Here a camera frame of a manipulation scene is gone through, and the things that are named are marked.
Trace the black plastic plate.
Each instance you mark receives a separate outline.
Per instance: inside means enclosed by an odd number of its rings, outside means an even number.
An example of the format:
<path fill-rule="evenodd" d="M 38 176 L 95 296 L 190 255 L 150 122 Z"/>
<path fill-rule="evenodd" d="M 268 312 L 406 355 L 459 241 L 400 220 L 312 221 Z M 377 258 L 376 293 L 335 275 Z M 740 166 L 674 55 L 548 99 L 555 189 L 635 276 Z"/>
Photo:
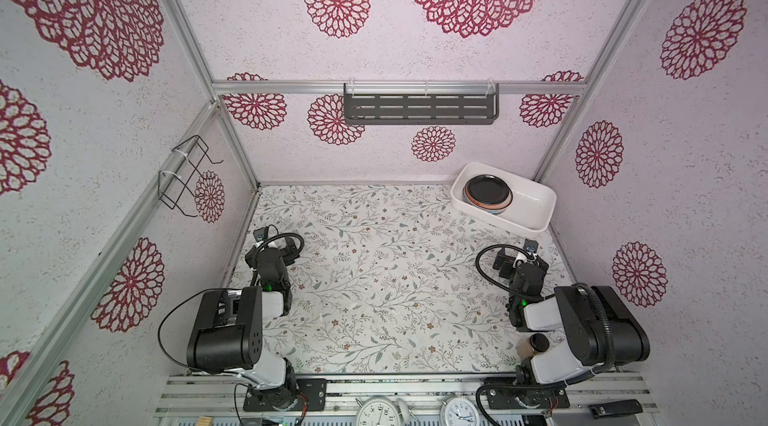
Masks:
<path fill-rule="evenodd" d="M 476 200 L 486 204 L 498 204 L 512 193 L 502 179 L 493 175 L 479 175 L 471 178 L 465 184 L 464 190 L 467 190 Z"/>

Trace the orange plastic plate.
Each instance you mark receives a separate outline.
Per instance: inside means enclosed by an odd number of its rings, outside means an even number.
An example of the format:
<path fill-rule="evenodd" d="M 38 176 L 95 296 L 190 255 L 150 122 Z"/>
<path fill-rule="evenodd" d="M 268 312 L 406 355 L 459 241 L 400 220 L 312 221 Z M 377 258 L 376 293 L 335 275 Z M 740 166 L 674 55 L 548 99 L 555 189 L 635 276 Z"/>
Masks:
<path fill-rule="evenodd" d="M 511 206 L 512 202 L 514 201 L 514 195 L 512 193 L 509 193 L 507 195 L 507 197 L 502 202 L 500 202 L 498 204 L 486 204 L 486 203 L 482 203 L 482 202 L 476 200 L 474 197 L 472 197 L 468 193 L 467 190 L 464 190 L 463 191 L 463 200 L 467 204 L 470 204 L 470 205 L 472 205 L 472 206 L 474 206 L 474 207 L 476 207 L 476 208 L 478 208 L 478 209 L 480 209 L 482 211 L 486 211 L 489 214 L 499 215 L 499 214 L 503 213 L 504 211 L 506 211 Z"/>

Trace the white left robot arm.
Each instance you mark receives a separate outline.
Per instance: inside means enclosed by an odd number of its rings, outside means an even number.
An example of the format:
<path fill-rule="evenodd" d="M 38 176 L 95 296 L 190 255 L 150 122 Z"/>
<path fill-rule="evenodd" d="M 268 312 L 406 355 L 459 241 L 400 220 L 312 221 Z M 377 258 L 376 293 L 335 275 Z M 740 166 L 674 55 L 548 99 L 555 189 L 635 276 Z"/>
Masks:
<path fill-rule="evenodd" d="M 296 405 L 300 392 L 294 368 L 265 345 L 264 323 L 291 312 L 294 292 L 288 267 L 303 249 L 304 238 L 297 233 L 269 237 L 245 255 L 252 271 L 248 286 L 200 293 L 186 348 L 187 368 L 241 380 L 259 405 L 275 410 Z"/>

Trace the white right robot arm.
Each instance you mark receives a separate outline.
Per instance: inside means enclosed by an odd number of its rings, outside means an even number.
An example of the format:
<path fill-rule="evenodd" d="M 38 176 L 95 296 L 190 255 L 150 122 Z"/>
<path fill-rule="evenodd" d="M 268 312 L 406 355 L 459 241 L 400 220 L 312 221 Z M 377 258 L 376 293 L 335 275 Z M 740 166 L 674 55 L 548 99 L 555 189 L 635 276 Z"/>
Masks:
<path fill-rule="evenodd" d="M 537 252 L 508 244 L 480 250 L 474 266 L 491 285 L 508 294 L 511 325 L 530 337 L 561 330 L 565 341 L 545 351 L 520 354 L 511 379 L 491 379 L 476 395 L 499 408 L 503 397 L 527 409 L 556 408 L 565 389 L 617 366 L 644 362 L 650 340 L 616 291 L 574 283 L 544 296 L 549 269 Z"/>

